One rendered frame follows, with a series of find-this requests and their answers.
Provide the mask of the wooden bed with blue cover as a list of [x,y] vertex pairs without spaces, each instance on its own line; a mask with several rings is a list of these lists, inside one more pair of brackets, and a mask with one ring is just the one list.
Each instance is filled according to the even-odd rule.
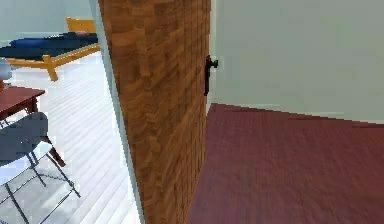
[[68,31],[42,38],[12,40],[0,47],[0,58],[12,66],[45,69],[57,81],[56,68],[100,50],[92,19],[66,18]]

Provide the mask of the brown wooden room door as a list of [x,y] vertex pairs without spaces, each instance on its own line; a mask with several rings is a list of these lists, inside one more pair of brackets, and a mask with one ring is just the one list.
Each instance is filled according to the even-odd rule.
[[98,0],[145,224],[186,224],[205,157],[211,0]]

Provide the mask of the grey folding chair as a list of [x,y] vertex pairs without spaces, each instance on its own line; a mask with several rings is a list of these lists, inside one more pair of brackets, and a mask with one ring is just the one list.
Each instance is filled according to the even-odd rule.
[[[71,193],[75,193],[78,198],[81,197],[75,183],[67,177],[50,154],[54,145],[48,137],[48,125],[48,118],[43,112],[33,112],[0,129],[0,187],[4,187],[7,192],[7,196],[0,201],[0,205],[11,199],[25,224],[30,222],[17,202],[15,194],[34,179],[38,179],[44,187],[47,184],[43,177],[63,181],[70,186],[68,193],[39,224],[43,224]],[[43,157],[47,157],[53,163],[61,176],[52,176],[37,170]],[[12,190],[9,183],[27,170],[32,170],[34,175]]]

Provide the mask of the pale grey round object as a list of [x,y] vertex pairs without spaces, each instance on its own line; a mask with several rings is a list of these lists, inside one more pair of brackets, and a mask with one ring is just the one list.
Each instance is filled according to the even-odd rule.
[[3,80],[8,80],[12,78],[12,68],[10,63],[5,59],[0,57],[0,78]]

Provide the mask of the dark red wooden table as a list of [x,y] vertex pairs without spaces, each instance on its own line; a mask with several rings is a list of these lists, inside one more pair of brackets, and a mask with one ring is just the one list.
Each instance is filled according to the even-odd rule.
[[24,109],[28,114],[0,129],[0,164],[5,165],[31,152],[41,141],[51,144],[48,118],[38,111],[37,98],[44,90],[8,87],[0,93],[0,121]]

